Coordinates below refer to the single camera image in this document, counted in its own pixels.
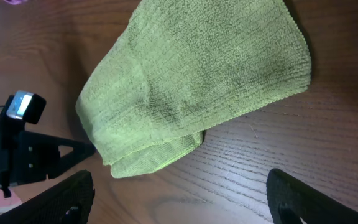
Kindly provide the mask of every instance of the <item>brown wooden surface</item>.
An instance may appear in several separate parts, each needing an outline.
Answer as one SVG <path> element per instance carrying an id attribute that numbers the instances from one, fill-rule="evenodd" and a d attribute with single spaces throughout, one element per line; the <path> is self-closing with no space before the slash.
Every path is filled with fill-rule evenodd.
<path id="1" fill-rule="evenodd" d="M 139 1 L 0 0 L 0 104 L 18 89 L 47 99 L 29 129 L 86 137 L 74 105 Z M 307 92 L 207 131 L 203 145 L 151 175 L 113 179 L 95 155 L 56 180 L 16 187 L 28 200 L 92 172 L 90 223 L 269 223 L 265 181 L 279 167 L 358 211 L 358 1 L 288 1 L 307 32 Z"/>

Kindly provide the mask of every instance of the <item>wood grain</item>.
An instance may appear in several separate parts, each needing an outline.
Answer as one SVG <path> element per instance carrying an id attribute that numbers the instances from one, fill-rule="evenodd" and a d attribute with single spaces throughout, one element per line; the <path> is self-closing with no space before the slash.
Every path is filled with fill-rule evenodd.
<path id="1" fill-rule="evenodd" d="M 87 141 L 74 104 L 139 1 L 0 1 L 0 104 L 18 89 L 47 99 L 45 134 Z M 286 1 L 313 56 L 305 93 L 209 129 L 155 174 L 113 179 L 95 155 L 62 177 L 15 188 L 28 200 L 92 172 L 90 223 L 270 223 L 265 181 L 278 167 L 358 211 L 358 1 Z"/>

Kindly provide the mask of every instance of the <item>green towel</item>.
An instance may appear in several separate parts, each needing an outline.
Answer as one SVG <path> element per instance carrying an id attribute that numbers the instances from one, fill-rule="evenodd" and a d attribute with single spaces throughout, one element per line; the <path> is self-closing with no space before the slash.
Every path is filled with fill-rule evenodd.
<path id="1" fill-rule="evenodd" d="M 155 172 L 202 130 L 307 89 L 311 59 L 282 0 L 143 0 L 76 110 L 114 177 Z"/>

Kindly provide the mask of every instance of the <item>towel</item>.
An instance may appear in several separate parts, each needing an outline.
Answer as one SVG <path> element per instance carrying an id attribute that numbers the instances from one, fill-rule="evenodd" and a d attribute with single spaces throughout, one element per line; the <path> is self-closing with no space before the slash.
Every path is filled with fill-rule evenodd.
<path id="1" fill-rule="evenodd" d="M 311 59 L 282 0 L 143 0 L 76 110 L 113 177 L 188 154 L 202 130 L 307 89 Z"/>

